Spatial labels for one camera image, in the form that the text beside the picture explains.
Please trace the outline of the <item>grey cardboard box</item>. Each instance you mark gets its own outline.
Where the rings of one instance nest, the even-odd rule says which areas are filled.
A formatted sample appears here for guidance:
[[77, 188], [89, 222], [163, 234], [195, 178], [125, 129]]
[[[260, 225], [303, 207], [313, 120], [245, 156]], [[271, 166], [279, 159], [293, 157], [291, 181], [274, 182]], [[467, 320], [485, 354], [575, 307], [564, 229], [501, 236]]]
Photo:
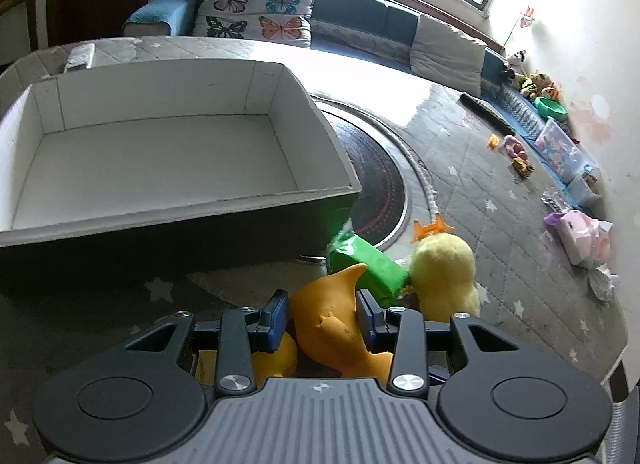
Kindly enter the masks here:
[[361, 186], [279, 62], [170, 59], [29, 84], [1, 120], [1, 256], [230, 264], [321, 250]]

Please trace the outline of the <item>clear plastic storage box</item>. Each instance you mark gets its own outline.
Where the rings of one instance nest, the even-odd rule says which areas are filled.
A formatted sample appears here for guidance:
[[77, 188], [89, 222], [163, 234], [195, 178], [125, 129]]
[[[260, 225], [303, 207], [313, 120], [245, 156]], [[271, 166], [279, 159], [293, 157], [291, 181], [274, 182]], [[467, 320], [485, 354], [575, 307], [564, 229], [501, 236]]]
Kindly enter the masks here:
[[553, 119], [546, 122], [534, 146], [565, 185], [584, 173], [599, 171], [596, 161], [582, 146], [574, 143]]

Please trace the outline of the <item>blue sofa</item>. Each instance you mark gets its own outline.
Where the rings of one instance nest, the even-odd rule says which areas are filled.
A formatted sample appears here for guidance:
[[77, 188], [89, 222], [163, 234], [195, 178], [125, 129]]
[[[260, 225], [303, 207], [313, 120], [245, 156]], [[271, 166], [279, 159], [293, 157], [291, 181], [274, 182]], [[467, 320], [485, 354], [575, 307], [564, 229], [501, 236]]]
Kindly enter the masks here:
[[[125, 22], [123, 35], [189, 35], [202, 0], [153, 0]], [[410, 70], [410, 48], [419, 14], [389, 0], [316, 0], [311, 46], [393, 69]], [[506, 61], [487, 47], [480, 94], [523, 135], [535, 139], [546, 119], [506, 78]]]

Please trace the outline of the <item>round black induction cooktop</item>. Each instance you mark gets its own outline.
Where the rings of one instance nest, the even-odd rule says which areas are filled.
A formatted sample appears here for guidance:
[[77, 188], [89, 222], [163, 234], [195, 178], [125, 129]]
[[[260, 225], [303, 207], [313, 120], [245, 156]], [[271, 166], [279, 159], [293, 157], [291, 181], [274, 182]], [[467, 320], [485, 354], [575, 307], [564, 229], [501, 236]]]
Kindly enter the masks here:
[[322, 95], [312, 97], [347, 152], [360, 197], [352, 207], [352, 231], [385, 251], [410, 241], [413, 221], [438, 211], [433, 178], [410, 141], [382, 117]]

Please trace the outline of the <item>grey cushion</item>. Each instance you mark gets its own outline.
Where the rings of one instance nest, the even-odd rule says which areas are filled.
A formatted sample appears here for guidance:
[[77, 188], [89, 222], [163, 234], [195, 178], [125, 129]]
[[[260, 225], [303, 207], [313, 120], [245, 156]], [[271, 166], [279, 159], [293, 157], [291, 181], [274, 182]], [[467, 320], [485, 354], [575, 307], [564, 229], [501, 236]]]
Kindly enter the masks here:
[[426, 80], [480, 97], [486, 43], [439, 19], [421, 14], [411, 45], [411, 71]]

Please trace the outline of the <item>green bowl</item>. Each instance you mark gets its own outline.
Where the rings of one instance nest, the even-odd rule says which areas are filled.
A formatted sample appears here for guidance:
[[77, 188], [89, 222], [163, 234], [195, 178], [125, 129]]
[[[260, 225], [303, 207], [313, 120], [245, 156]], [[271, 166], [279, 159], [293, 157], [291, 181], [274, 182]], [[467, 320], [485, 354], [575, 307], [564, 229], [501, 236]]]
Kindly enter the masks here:
[[564, 122], [567, 119], [566, 109], [553, 99], [547, 97], [537, 97], [534, 106], [541, 117], [549, 119], [552, 117], [555, 121]]

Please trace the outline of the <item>butterfly print pillow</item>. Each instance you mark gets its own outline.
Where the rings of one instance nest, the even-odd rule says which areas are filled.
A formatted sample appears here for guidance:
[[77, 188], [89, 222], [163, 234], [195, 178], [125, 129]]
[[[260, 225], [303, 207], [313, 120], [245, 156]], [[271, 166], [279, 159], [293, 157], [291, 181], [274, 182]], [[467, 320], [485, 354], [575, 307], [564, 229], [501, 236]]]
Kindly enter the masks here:
[[201, 0], [192, 34], [308, 48], [314, 2], [316, 0]]

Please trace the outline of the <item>pile of stuffed toys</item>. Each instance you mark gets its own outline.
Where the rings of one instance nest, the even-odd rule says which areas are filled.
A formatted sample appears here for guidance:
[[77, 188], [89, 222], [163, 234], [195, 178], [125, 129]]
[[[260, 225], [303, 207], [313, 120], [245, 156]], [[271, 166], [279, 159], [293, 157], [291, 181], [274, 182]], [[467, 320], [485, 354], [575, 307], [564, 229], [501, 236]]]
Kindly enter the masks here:
[[552, 102], [560, 101], [559, 87], [548, 76], [539, 71], [526, 73], [524, 71], [525, 50], [518, 50], [506, 57], [506, 73], [511, 80], [511, 85], [520, 94], [534, 102], [539, 97], [551, 99]]

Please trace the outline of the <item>silver remote on table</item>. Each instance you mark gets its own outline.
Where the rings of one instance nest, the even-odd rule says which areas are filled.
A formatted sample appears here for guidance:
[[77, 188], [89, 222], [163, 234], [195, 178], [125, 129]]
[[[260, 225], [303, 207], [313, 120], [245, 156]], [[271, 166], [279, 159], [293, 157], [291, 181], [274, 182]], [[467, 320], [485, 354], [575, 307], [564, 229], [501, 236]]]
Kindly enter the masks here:
[[93, 65], [96, 44], [84, 43], [74, 47], [68, 54], [64, 72], [76, 72], [90, 69]]

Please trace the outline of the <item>black remote control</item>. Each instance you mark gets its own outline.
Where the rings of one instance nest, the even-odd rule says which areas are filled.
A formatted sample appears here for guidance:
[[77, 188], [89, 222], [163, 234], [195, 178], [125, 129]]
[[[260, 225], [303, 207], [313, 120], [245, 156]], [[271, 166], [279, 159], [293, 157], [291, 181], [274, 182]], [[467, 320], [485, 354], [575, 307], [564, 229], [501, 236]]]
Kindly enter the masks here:
[[467, 92], [460, 95], [460, 102], [466, 108], [472, 110], [483, 120], [488, 122], [493, 128], [495, 128], [500, 134], [514, 135], [515, 129], [513, 126], [502, 116], [500, 112], [488, 105], [482, 99], [478, 99]]

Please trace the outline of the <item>small orange toy piece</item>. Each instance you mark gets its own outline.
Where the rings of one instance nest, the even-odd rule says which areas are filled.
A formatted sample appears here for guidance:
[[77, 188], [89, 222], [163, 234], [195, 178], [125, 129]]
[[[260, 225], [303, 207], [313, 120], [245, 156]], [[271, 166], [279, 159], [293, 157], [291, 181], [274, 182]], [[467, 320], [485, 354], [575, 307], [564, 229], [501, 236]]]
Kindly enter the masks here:
[[487, 147], [491, 150], [495, 150], [496, 148], [499, 147], [499, 145], [500, 145], [500, 138], [497, 135], [492, 134], [489, 137]]

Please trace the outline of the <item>pink toy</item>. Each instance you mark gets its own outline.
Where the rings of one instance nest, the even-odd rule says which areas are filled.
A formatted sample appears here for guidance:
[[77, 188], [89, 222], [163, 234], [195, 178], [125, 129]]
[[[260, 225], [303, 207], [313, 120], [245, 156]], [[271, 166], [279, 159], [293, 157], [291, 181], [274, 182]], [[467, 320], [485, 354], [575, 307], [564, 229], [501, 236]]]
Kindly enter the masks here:
[[503, 138], [501, 148], [511, 159], [528, 160], [528, 154], [523, 144], [513, 135], [506, 135]]

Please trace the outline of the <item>yellow plush chick toy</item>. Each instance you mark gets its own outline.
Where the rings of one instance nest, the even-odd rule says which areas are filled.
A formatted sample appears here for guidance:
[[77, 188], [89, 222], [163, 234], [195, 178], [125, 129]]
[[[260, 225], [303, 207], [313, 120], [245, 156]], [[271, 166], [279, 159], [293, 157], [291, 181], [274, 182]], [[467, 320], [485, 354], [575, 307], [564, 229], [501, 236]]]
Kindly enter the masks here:
[[478, 317], [480, 294], [469, 244], [454, 234], [454, 227], [439, 213], [428, 225], [414, 221], [413, 240], [416, 249], [409, 264], [409, 283], [423, 317], [439, 322], [447, 322], [455, 313]]

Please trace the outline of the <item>yellow toy truck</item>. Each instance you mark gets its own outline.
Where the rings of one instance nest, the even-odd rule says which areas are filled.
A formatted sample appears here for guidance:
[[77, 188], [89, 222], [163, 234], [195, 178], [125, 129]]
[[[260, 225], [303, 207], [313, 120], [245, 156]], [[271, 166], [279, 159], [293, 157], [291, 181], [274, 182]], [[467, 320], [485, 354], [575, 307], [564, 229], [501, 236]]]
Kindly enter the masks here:
[[518, 173], [522, 178], [528, 178], [534, 172], [533, 165], [529, 164], [526, 160], [523, 160], [520, 157], [515, 157], [512, 159], [511, 166], [514, 171]]

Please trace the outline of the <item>orange rubber duck toy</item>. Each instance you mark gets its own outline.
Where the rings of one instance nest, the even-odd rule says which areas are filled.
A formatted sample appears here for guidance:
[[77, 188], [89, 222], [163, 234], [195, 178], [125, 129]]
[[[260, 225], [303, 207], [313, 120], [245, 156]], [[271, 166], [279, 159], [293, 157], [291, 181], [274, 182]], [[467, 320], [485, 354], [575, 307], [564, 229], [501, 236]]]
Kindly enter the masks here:
[[364, 264], [318, 278], [288, 301], [297, 345], [311, 360], [342, 377], [374, 377], [387, 383], [393, 355], [367, 350], [357, 321], [356, 284]]

